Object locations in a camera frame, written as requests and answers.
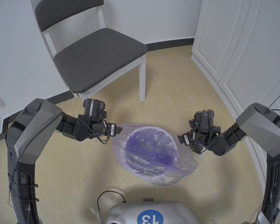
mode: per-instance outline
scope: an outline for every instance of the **robotic arm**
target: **robotic arm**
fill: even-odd
[[[6,132],[9,190],[19,224],[42,223],[36,207],[39,199],[35,197],[35,162],[55,130],[77,141],[96,137],[103,144],[122,131],[104,120],[104,102],[86,99],[83,106],[84,114],[74,118],[47,100],[35,99]]]
[[[195,113],[194,119],[189,121],[191,130],[178,136],[179,141],[198,154],[204,148],[222,156],[250,136],[267,153],[265,194],[255,223],[274,223],[280,200],[280,116],[266,106],[254,103],[222,134],[221,127],[214,126],[213,118],[212,110]]]

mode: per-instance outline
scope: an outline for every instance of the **white sticker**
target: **white sticker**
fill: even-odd
[[[184,135],[184,138],[185,138],[185,140],[186,140],[187,145],[189,145],[190,142],[189,142],[189,139],[188,139],[187,135]]]
[[[112,135],[112,136],[114,135],[114,128],[115,128],[115,125],[112,124],[112,125],[111,125],[111,135]]]

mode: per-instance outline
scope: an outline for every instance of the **floor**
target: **floor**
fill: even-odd
[[[234,120],[214,88],[192,62],[192,46],[147,53],[146,100],[139,100],[138,68],[127,72],[92,98],[106,103],[107,121],[141,123],[161,127],[174,134],[190,129],[188,120],[196,111],[213,109],[215,124],[222,131]],[[67,114],[83,114],[82,101],[58,104]],[[77,142],[54,133],[36,162],[35,182],[39,217],[43,223],[98,223],[90,207],[105,190],[118,190],[128,202],[153,197],[156,201],[187,203],[205,224],[249,221],[261,205],[262,191],[252,157],[245,142],[222,157],[207,151],[194,154],[198,167],[190,176],[169,187],[158,187],[122,169],[112,150],[93,140]],[[0,224],[14,224],[8,199],[7,149],[0,141]],[[117,194],[100,199],[101,215],[121,203]]]

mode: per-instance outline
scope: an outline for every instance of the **white wall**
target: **white wall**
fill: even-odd
[[[38,30],[30,0],[0,0],[0,132],[2,120],[35,98],[68,88]]]
[[[195,36],[202,0],[104,0],[105,25],[145,44]],[[57,51],[99,29],[96,9],[50,28]]]

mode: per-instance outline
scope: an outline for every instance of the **chair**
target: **chair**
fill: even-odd
[[[35,16],[46,37],[62,79],[84,101],[124,73],[139,65],[140,101],[145,100],[147,46],[115,30],[105,28],[104,0],[41,0]],[[48,28],[83,12],[97,9],[100,30],[56,52]]]

